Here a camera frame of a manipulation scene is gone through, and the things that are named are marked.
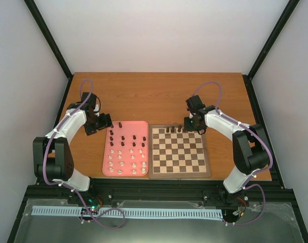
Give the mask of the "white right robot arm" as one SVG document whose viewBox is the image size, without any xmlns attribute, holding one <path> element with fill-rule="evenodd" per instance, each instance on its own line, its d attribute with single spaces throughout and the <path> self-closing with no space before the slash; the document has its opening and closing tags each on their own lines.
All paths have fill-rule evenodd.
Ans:
<svg viewBox="0 0 308 243">
<path fill-rule="evenodd" d="M 272 164 L 273 158 L 261 125 L 241 123 L 213 105 L 205 106 L 198 95 L 186 100 L 186 108 L 189 111 L 189 116 L 184 118 L 186 131 L 200 133 L 212 128 L 233 144 L 235 166 L 223 182 L 228 193 L 244 189 L 251 178 Z"/>
</svg>

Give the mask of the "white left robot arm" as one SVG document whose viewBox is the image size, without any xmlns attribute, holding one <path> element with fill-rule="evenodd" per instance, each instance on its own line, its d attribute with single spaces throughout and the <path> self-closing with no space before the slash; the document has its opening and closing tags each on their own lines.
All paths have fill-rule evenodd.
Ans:
<svg viewBox="0 0 308 243">
<path fill-rule="evenodd" d="M 70 143 L 83 127 L 86 135 L 112 126 L 109 114 L 100 113 L 100 99 L 84 92 L 81 100 L 68 106 L 63 119 L 43 137 L 33 141 L 34 174 L 47 185 L 66 186 L 80 191 L 79 197 L 87 204 L 97 199 L 97 190 L 90 186 L 90 178 L 74 168 Z"/>
</svg>

